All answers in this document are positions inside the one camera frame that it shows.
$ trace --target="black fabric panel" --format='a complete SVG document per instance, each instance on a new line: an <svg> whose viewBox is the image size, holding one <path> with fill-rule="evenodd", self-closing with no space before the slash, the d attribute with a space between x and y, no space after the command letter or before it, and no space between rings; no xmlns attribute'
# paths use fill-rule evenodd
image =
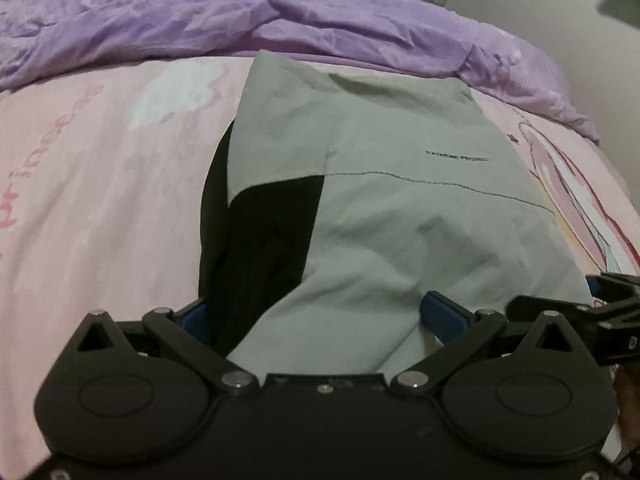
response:
<svg viewBox="0 0 640 480"><path fill-rule="evenodd" d="M229 208L230 312L214 348L227 355L258 318L302 282L324 176L261 184Z"/></svg>
<svg viewBox="0 0 640 480"><path fill-rule="evenodd" d="M202 191L200 205L200 279L198 296L209 298L220 292L220 281L224 276L218 268L222 266L228 247L229 211L226 204L226 166L233 121L220 139L213 157L209 174Z"/></svg>
<svg viewBox="0 0 640 480"><path fill-rule="evenodd" d="M324 176L251 187L227 206L233 123L202 192L198 294L209 298L210 344L227 355L258 318L302 281Z"/></svg>

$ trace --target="white wall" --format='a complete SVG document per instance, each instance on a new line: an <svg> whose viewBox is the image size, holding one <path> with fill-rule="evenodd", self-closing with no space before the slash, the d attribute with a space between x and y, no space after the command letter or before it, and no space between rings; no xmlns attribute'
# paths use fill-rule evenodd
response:
<svg viewBox="0 0 640 480"><path fill-rule="evenodd" d="M516 34L556 60L640 211L640 30L601 16L601 1L449 0L447 8Z"/></svg>

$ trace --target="circular cover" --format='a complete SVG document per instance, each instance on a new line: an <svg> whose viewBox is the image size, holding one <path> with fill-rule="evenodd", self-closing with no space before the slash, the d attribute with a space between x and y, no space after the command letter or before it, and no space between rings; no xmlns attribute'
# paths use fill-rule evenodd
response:
<svg viewBox="0 0 640 480"><path fill-rule="evenodd" d="M133 463L190 436L209 402L194 372L135 352L97 353L52 370L38 393L36 420L52 450L94 463Z"/></svg>
<svg viewBox="0 0 640 480"><path fill-rule="evenodd" d="M580 374L570 364L553 355L478 362L453 375L442 405L485 451L521 462L567 460L601 444L616 420L615 396L598 369Z"/></svg>

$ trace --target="purple blanket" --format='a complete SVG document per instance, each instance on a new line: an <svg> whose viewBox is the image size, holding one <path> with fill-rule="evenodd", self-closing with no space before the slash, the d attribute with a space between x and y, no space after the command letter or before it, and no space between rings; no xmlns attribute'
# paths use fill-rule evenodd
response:
<svg viewBox="0 0 640 480"><path fill-rule="evenodd" d="M526 41L419 0L0 0L0 90L85 65L268 49L472 88L599 140Z"/></svg>

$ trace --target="white cloud print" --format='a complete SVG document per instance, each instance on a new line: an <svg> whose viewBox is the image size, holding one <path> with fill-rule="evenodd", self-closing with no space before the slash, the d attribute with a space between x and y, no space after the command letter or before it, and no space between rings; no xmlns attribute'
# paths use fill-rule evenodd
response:
<svg viewBox="0 0 640 480"><path fill-rule="evenodd" d="M224 73L224 66L218 61L181 59L167 63L161 75L147 83L129 105L127 125L149 126L171 114L206 106L213 97L211 84Z"/></svg>

